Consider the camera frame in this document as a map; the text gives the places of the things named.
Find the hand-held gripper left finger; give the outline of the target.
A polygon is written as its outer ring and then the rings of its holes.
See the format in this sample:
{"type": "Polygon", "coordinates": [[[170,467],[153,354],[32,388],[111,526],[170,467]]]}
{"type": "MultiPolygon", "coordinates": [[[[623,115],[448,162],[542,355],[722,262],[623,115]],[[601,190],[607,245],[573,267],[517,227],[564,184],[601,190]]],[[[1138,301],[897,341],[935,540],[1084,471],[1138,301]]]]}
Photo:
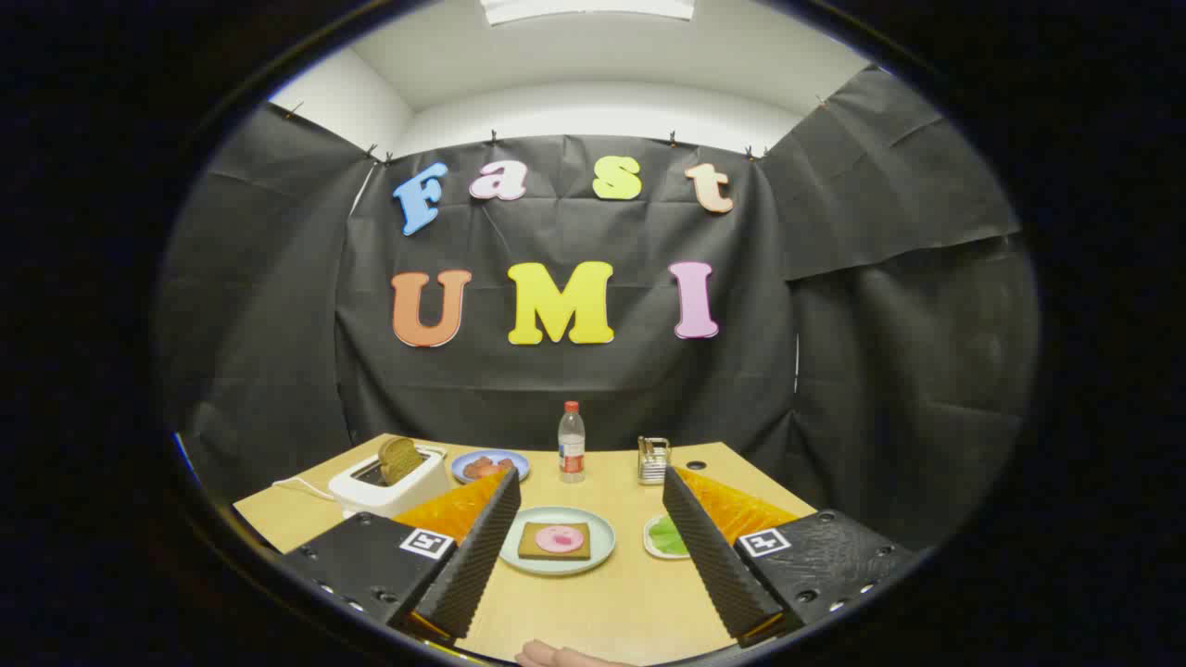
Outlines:
{"type": "Polygon", "coordinates": [[[466,637],[519,504],[510,466],[397,517],[356,512],[281,561],[347,611],[449,643],[466,637]]]}

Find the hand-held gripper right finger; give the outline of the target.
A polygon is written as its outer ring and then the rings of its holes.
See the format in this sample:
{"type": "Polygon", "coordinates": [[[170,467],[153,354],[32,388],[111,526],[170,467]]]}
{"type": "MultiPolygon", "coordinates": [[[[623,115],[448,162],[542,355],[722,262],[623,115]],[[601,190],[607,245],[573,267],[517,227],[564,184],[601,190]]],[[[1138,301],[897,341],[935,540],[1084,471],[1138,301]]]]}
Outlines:
{"type": "Polygon", "coordinates": [[[843,512],[795,515],[681,466],[665,470],[663,506],[742,648],[847,610],[916,561],[843,512]]]}

